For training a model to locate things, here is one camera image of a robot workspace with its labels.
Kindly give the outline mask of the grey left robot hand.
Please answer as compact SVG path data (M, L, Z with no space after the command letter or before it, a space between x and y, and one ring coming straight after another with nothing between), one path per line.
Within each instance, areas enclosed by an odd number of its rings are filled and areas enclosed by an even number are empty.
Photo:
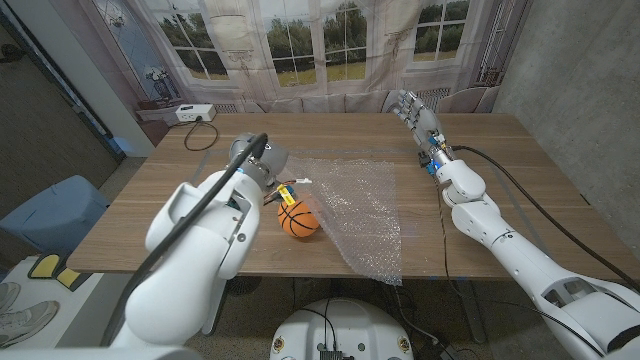
M242 133L231 143L229 150L229 160L233 162L242 151L253 141L255 134ZM264 151L260 157L249 155L239 168L251 177L258 186L266 191L271 189L276 177L284 169L289 152L280 145L268 141L265 143Z

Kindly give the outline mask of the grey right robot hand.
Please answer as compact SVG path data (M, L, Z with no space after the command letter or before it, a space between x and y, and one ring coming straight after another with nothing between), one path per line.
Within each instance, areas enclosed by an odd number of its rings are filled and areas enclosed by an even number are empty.
M400 90L393 113L411 131L414 141L421 149L420 166L430 175L435 177L442 166L455 159L447 149L440 121L415 93Z

